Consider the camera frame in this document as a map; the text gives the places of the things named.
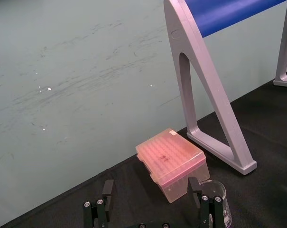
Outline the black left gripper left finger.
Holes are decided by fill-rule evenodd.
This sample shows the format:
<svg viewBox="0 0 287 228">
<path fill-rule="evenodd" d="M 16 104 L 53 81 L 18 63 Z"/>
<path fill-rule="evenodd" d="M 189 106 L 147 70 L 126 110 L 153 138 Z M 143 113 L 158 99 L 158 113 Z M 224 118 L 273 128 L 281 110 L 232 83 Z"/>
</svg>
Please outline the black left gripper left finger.
<svg viewBox="0 0 287 228">
<path fill-rule="evenodd" d="M 106 180 L 102 190 L 102 196 L 95 202 L 83 203 L 83 227 L 93 228 L 97 220 L 99 228 L 108 228 L 113 207 L 113 196 L 115 193 L 114 180 Z"/>
</svg>

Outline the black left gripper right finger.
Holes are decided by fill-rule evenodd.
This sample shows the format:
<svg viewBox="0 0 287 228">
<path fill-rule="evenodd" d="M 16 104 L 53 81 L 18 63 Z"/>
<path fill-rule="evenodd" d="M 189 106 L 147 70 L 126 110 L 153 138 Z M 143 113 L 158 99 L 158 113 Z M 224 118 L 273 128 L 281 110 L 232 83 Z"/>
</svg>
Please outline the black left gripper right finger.
<svg viewBox="0 0 287 228">
<path fill-rule="evenodd" d="M 198 228 L 223 227 L 223 199 L 220 196 L 210 196 L 202 193 L 202 188 L 196 177 L 189 177 L 187 184 L 189 199 L 198 210 Z"/>
</svg>

